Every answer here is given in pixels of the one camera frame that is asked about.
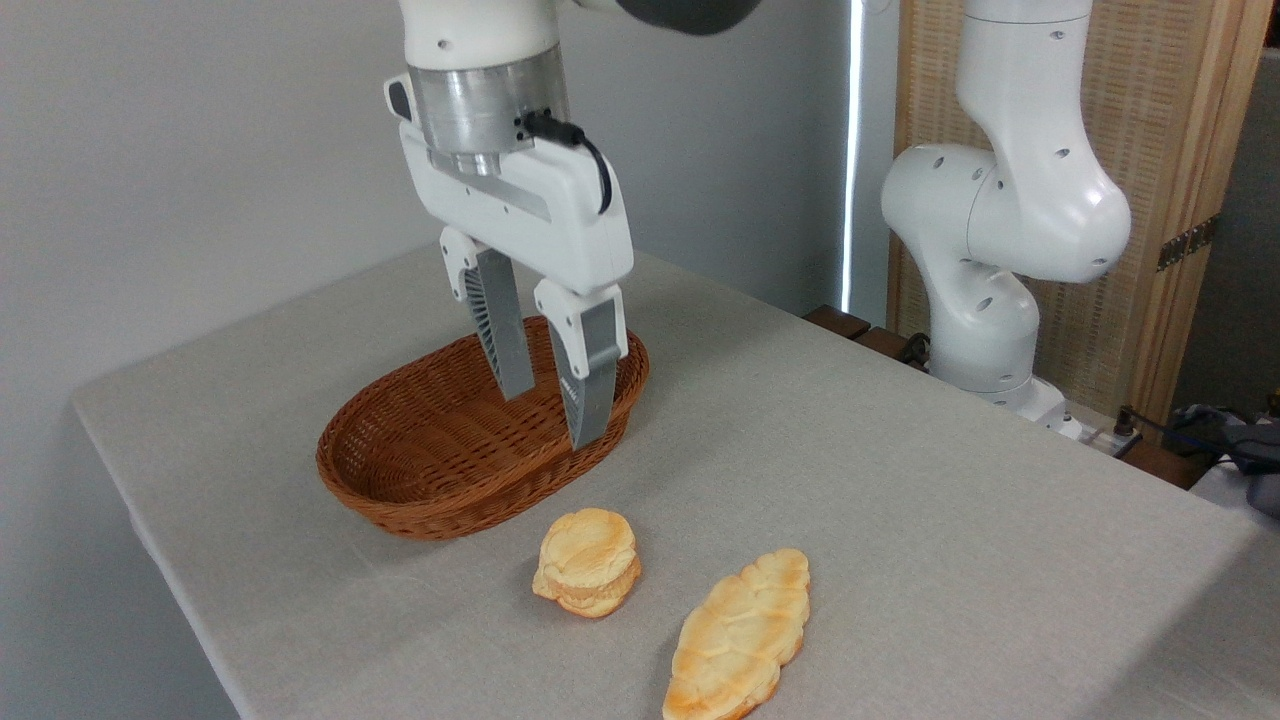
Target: cable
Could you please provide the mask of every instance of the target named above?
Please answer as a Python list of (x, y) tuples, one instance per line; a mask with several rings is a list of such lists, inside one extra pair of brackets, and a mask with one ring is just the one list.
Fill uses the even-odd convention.
[(897, 352), (893, 357), (899, 363), (919, 363), (924, 365), (929, 361), (929, 336), (924, 333), (915, 333), (906, 338), (906, 343), (902, 350)]
[(564, 147), (577, 147), (579, 145), (586, 147), (591, 159), (595, 160), (595, 169), (600, 173), (600, 210), (598, 214), (603, 215), (609, 209), (609, 205), (613, 204), (613, 181), (609, 178), (609, 165), (604, 161), (604, 155), (595, 147), (595, 143), (586, 138), (586, 131), (573, 123), (553, 118), (549, 109), (517, 118), (516, 127), (524, 127), (524, 131), (530, 136), (549, 140)]
[(600, 215), (613, 204), (613, 182), (609, 179), (609, 167), (604, 163), (604, 155), (595, 147), (595, 143), (582, 136), (582, 146), (595, 158), (595, 169), (600, 172)]
[[(1258, 465), (1262, 465), (1263, 468), (1274, 468), (1275, 469), (1274, 471), (1280, 471), (1280, 462), (1276, 462), (1271, 457), (1263, 457), (1261, 455), (1253, 455), (1252, 452), (1245, 452), (1243, 450), (1235, 450), (1234, 446), (1233, 447), (1224, 447), (1224, 446), (1217, 445), (1217, 443), (1212, 443), (1212, 442), (1207, 442), (1207, 441), (1193, 438), (1190, 436), (1185, 436), (1183, 433), (1179, 433), (1178, 430), (1174, 430), (1172, 428), (1162, 425), (1162, 424), (1152, 420), (1151, 418), (1147, 418), (1147, 416), (1139, 414), (1137, 410), (1134, 410), (1129, 405), (1121, 405), (1120, 406), (1120, 415), (1121, 415), (1121, 419), (1125, 415), (1129, 415), (1129, 416), (1137, 419), (1138, 421), (1140, 421), (1142, 424), (1149, 425), (1149, 427), (1155, 428), (1156, 430), (1160, 430), (1161, 433), (1165, 433), (1166, 436), (1169, 436), (1171, 438), (1175, 438), (1175, 439), (1179, 439), (1181, 442), (1185, 442), (1188, 445), (1194, 445), (1197, 447), (1202, 447), (1204, 450), (1210, 450), (1212, 452), (1216, 452), (1217, 455), (1230, 455), (1231, 457), (1238, 457), (1240, 460), (1248, 460), (1249, 462), (1257, 462)], [(1258, 445), (1280, 446), (1280, 443), (1272, 443), (1272, 442), (1266, 442), (1266, 441), (1252, 441), (1252, 439), (1249, 439), (1249, 441), (1243, 441), (1243, 442), (1258, 442)]]

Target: wicker basket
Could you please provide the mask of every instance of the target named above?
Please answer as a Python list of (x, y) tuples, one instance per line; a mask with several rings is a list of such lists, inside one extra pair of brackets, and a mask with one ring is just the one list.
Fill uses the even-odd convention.
[(447, 539), (492, 528), (564, 487), (622, 439), (649, 377), (627, 333), (604, 437), (575, 452), (547, 320), (525, 320), (534, 389), (504, 401), (472, 334), (375, 380), (320, 436), (320, 479), (397, 536)]

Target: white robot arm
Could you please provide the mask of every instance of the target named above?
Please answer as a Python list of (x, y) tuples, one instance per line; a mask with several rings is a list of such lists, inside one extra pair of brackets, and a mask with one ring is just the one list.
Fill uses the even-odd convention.
[(1079, 425), (1062, 395), (1032, 375), (1039, 311), (1012, 272), (1089, 282), (1129, 238), (1129, 204), (1080, 118), (1091, 10), (1092, 0), (968, 0), (956, 95), (995, 152), (911, 147), (882, 195), (924, 278), (931, 373), (1069, 436)]
[[(760, 0), (563, 0), (691, 35), (727, 29)], [(618, 281), (631, 233), (617, 176), (568, 123), (556, 0), (399, 0), (408, 72), (385, 85), (440, 250), (507, 398), (534, 386), (512, 260), (553, 332), (575, 448), (599, 438), (627, 352)]]

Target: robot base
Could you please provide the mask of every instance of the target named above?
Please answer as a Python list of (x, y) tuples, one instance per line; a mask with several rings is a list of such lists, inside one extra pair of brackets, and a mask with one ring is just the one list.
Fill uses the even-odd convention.
[(1015, 389), (975, 392), (974, 395), (992, 405), (1007, 407), (1023, 418), (1071, 439), (1080, 439), (1083, 433), (1080, 423), (1068, 414), (1066, 398), (1062, 397), (1062, 392), (1034, 375)]

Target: bread roll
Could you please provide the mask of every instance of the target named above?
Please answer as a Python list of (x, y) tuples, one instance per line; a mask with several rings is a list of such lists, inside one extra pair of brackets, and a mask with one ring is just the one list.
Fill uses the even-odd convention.
[(737, 720), (773, 697), (804, 643), (809, 559), (783, 548), (712, 588), (680, 630), (664, 720)]
[(582, 618), (604, 618), (640, 577), (636, 537), (626, 518), (588, 507), (552, 524), (534, 573), (534, 593)]

